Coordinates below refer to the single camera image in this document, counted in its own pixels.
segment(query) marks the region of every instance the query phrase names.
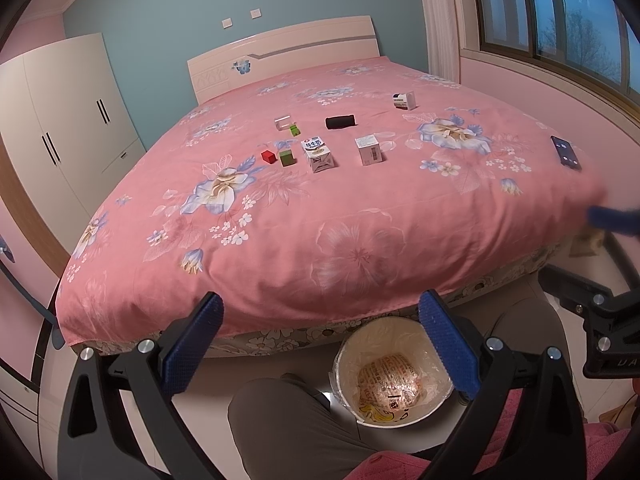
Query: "window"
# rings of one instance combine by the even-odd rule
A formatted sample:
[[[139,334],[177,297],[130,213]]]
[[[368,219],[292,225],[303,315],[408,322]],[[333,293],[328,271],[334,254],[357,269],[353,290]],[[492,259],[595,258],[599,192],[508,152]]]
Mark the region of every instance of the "window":
[[[640,43],[613,0],[478,0],[481,48],[576,80],[640,116]]]

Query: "black smartphone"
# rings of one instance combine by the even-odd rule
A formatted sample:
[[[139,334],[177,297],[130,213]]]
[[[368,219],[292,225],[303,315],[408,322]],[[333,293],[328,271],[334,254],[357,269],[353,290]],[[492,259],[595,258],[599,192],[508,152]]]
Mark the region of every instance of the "black smartphone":
[[[575,156],[571,143],[567,140],[558,139],[554,136],[551,136],[551,140],[554,142],[556,152],[558,152],[558,156],[560,157],[560,162],[572,170],[580,171],[582,166],[580,165],[580,162],[578,162],[578,157]]]

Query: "wardrobe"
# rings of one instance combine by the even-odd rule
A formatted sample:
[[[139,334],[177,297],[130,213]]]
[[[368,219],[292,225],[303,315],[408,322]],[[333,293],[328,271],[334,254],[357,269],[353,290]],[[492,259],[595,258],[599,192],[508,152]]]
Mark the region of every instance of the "wardrobe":
[[[69,253],[145,153],[101,34],[0,65],[0,136],[31,202]]]

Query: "pink bedspread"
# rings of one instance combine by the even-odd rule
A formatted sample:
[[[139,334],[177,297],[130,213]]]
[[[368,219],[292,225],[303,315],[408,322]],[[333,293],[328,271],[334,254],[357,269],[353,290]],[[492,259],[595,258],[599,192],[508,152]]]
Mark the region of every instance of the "pink bedspread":
[[[407,91],[418,108],[394,108]],[[301,136],[274,127],[286,114]],[[358,126],[324,126],[350,114]],[[385,160],[363,167],[354,139],[369,134]],[[582,172],[562,166],[553,134],[382,57],[224,94],[165,134],[96,213],[56,302],[66,341],[136,340],[210,290],[225,301],[220,336],[360,319],[455,290],[575,231],[603,200],[594,162],[576,147]],[[300,140],[316,135],[337,167],[313,174]],[[286,147],[294,166],[260,156]]]

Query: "white curtain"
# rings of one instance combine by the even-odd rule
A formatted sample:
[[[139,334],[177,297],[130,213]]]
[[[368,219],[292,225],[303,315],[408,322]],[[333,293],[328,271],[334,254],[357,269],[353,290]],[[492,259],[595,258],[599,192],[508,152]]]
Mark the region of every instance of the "white curtain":
[[[460,41],[455,0],[422,0],[429,72],[460,82]]]

